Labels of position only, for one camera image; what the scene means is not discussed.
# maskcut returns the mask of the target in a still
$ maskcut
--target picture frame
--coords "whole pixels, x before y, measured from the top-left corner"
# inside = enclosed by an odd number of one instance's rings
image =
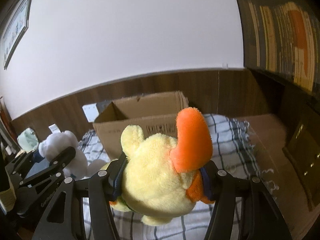
[[[29,27],[30,5],[31,0],[23,0],[20,3],[4,32],[1,40],[4,70],[7,69],[17,45]]]

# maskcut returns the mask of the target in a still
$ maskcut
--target drawer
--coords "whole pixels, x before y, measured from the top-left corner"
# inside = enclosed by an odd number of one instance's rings
[[[313,210],[320,203],[320,116],[305,106],[284,153],[294,166]]]

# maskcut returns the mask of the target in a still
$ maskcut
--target brown cardboard box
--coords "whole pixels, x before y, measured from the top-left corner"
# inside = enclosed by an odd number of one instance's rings
[[[129,124],[139,125],[145,138],[155,133],[177,137],[176,117],[188,107],[182,92],[164,92],[112,101],[96,118],[93,127],[111,159],[122,152],[120,137]]]

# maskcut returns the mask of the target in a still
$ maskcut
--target bookshelf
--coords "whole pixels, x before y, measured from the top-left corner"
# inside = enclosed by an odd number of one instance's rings
[[[320,97],[320,21],[306,0],[237,1],[244,65]]]

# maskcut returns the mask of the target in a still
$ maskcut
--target silver bolt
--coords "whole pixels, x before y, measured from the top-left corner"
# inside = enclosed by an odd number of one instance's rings
[[[227,173],[226,173],[226,171],[224,171],[224,170],[219,170],[219,171],[218,171],[218,175],[219,175],[219,176],[226,176],[226,174],[227,174]]]
[[[66,177],[66,178],[64,179],[64,183],[66,183],[66,184],[70,183],[71,181],[72,181],[72,178],[71,178],[71,177]]]
[[[105,170],[101,170],[101,171],[98,172],[98,175],[100,177],[106,176],[106,174],[107,174],[107,171],[105,171]]]
[[[259,182],[260,182],[260,179],[259,179],[258,177],[253,177],[253,178],[252,178],[252,181],[253,181],[254,183],[259,183]]]

